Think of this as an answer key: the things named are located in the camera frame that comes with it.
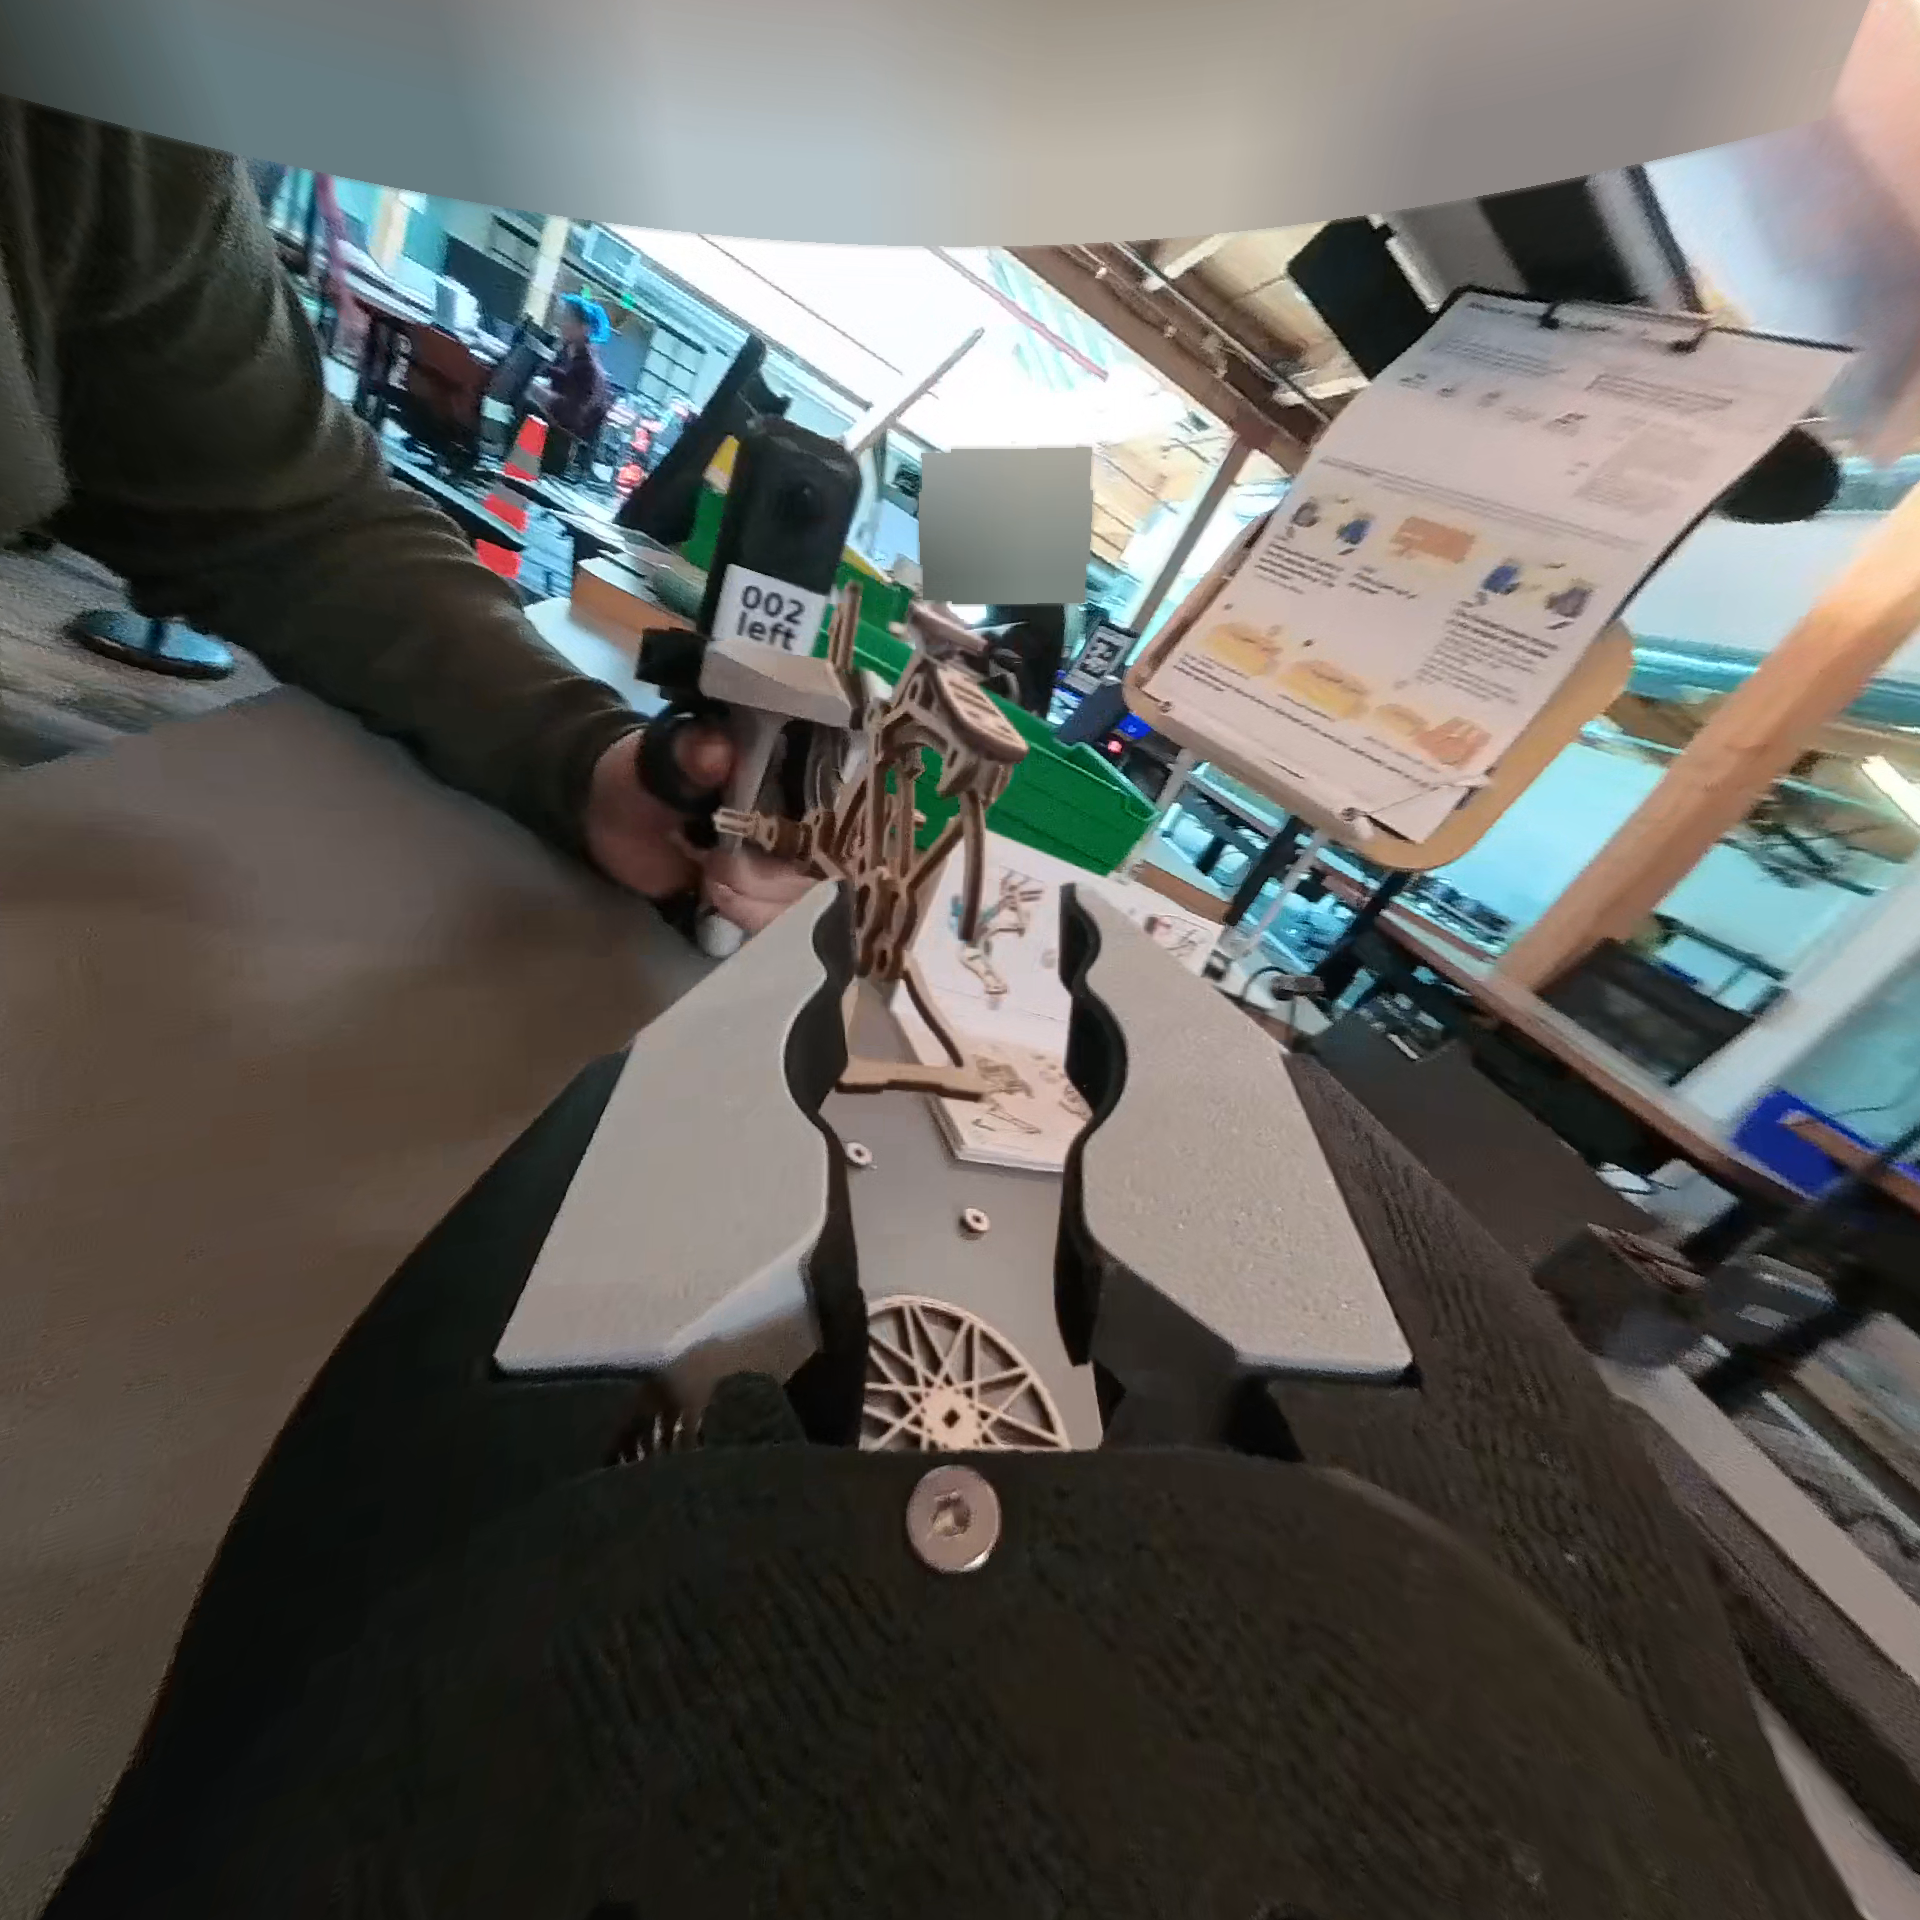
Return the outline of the assembly instruction booklet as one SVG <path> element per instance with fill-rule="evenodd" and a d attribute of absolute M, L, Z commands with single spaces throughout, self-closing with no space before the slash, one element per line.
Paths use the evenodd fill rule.
<path fill-rule="evenodd" d="M 985 1082 L 981 1097 L 936 1096 L 929 1111 L 965 1164 L 1047 1170 L 1088 1119 L 1067 1069 L 1072 1004 L 1057 977 L 1061 879 L 1067 868 L 1014 848 L 982 871 L 975 940 L 957 940 L 965 861 L 935 896 L 913 943 L 918 980 Z"/>

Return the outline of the black round disc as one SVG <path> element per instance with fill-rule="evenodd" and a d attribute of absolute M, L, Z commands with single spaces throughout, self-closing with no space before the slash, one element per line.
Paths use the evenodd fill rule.
<path fill-rule="evenodd" d="M 224 643 L 128 609 L 79 613 L 64 633 L 99 659 L 171 682 L 227 682 L 235 672 L 235 657 Z"/>

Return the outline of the wooden post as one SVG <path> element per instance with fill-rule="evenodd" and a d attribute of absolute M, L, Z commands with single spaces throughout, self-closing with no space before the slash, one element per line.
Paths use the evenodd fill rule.
<path fill-rule="evenodd" d="M 1917 624 L 1917 495 L 1854 554 L 1758 671 L 1711 711 L 1667 776 L 1567 889 L 1503 953 L 1536 993 L 1631 933 L 1734 829 L 1797 754 L 1879 675 Z"/>

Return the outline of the wooden spoked wheel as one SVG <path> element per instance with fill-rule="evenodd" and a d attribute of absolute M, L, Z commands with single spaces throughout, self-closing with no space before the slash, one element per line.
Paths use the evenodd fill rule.
<path fill-rule="evenodd" d="M 918 1295 L 868 1308 L 862 1452 L 1067 1452 L 1039 1371 L 975 1312 Z"/>

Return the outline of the white clipboard stand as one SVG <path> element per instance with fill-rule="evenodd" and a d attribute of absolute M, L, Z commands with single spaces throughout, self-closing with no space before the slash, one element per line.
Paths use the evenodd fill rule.
<path fill-rule="evenodd" d="M 1305 977 L 1289 944 L 1268 953 L 1284 914 L 1301 896 L 1320 896 L 1313 865 L 1325 837 L 1301 812 L 1257 795 L 1190 751 L 1164 767 L 1149 826 L 1121 865 L 1131 880 L 1155 883 L 1193 914 L 1213 914 L 1216 946 L 1207 973 L 1216 984 L 1277 967 Z"/>

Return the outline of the black round foam ball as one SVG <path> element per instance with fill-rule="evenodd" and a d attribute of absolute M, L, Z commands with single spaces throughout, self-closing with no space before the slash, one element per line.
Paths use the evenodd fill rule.
<path fill-rule="evenodd" d="M 1715 501 L 1711 512 L 1755 525 L 1811 522 L 1830 508 L 1839 480 L 1833 448 L 1813 427 L 1797 426 Z"/>

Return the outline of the person's left hand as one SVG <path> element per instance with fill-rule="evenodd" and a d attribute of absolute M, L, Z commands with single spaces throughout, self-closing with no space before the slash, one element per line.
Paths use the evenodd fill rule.
<path fill-rule="evenodd" d="M 652 784 L 649 738 L 665 741 L 688 793 L 728 787 L 735 762 L 728 725 L 686 723 L 672 736 L 659 728 L 630 729 L 591 768 L 583 804 L 587 857 L 599 874 L 683 924 L 708 959 L 726 959 L 801 901 L 813 879 L 735 842 L 708 847 L 695 818 L 670 808 Z"/>

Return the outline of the green plastic bin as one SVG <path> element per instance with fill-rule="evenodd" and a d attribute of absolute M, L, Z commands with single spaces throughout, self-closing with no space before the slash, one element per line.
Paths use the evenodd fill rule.
<path fill-rule="evenodd" d="M 680 555 L 707 571 L 718 569 L 712 554 L 723 530 L 734 465 L 735 439 L 726 439 L 707 467 L 693 533 L 680 544 Z M 829 613 L 822 615 L 817 631 L 812 635 L 816 640 L 812 651 L 816 657 L 825 651 L 832 601 L 841 597 L 841 591 L 853 586 L 859 591 L 855 671 L 868 683 L 877 683 L 892 692 L 912 653 L 904 618 L 913 609 L 909 607 L 907 591 L 873 573 L 864 561 L 855 557 L 853 547 L 844 548 L 835 587 L 829 591 Z M 1144 795 L 1113 768 L 1108 756 L 1086 746 L 1065 746 L 1038 716 L 1001 700 L 990 688 L 985 691 L 997 714 L 1024 741 L 1024 756 L 1014 767 L 1007 787 L 990 808 L 988 827 L 1088 874 L 1113 874 L 1152 820 L 1152 808 Z M 920 816 L 917 847 L 920 851 L 933 844 L 936 832 L 955 815 L 955 802 L 940 791 L 940 779 L 942 760 L 935 751 L 925 751 L 917 784 Z"/>

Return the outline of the wooden model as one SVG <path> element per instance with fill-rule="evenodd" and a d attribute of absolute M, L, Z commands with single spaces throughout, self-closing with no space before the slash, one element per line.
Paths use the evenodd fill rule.
<path fill-rule="evenodd" d="M 855 672 L 856 610 L 859 591 L 845 587 L 829 624 L 832 640 L 849 640 Z M 912 653 L 892 692 L 856 672 L 862 707 L 855 743 L 832 800 L 800 824 L 800 859 L 744 848 L 844 887 L 853 912 L 855 980 L 903 991 L 936 1048 L 929 1063 L 847 1058 L 836 1087 L 845 1093 L 897 1089 L 982 1097 L 985 1080 L 943 1032 L 920 985 L 913 943 L 950 852 L 965 861 L 963 940 L 975 938 L 988 815 L 1024 756 L 1024 741 L 990 704 L 979 676 L 966 672 L 960 631 L 948 615 L 913 607 L 904 631 Z M 942 760 L 940 791 L 955 802 L 955 815 L 920 851 L 917 784 L 925 751 Z"/>

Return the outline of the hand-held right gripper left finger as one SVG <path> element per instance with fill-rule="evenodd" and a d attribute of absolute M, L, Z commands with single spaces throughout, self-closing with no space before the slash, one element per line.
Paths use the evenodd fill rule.
<path fill-rule="evenodd" d="M 497 1338 L 502 1376 L 707 1403 L 828 1359 L 862 1298 L 825 1120 L 849 984 L 849 896 L 828 880 L 638 1033 Z"/>

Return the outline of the orange traffic cone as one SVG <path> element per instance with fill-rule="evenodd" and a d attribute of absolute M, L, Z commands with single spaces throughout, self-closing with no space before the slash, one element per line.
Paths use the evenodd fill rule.
<path fill-rule="evenodd" d="M 489 480 L 484 511 L 517 537 L 526 533 L 529 511 L 542 504 L 544 441 L 547 421 L 540 415 L 521 419 L 504 463 Z"/>

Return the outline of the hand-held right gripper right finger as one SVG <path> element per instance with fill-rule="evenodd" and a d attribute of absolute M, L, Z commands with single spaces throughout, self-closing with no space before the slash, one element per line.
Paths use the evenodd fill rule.
<path fill-rule="evenodd" d="M 1287 1055 L 1102 895 L 1061 896 L 1057 1325 L 1115 1388 L 1399 1386 L 1409 1345 Z"/>

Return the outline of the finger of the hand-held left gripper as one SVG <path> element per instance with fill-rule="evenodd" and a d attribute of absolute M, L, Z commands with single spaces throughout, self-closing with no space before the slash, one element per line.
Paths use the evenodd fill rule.
<path fill-rule="evenodd" d="M 849 732 L 853 696 L 825 657 L 798 657 L 760 640 L 708 640 L 704 697 L 741 711 L 801 720 L 816 729 Z"/>

